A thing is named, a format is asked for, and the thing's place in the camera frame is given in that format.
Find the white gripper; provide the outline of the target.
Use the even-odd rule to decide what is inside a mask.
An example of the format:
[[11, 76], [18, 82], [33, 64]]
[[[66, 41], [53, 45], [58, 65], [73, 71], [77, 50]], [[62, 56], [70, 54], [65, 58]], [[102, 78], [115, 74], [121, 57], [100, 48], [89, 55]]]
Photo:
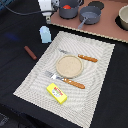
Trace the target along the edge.
[[38, 0], [38, 3], [42, 15], [45, 16], [47, 20], [50, 19], [55, 8], [59, 6], [59, 0]]

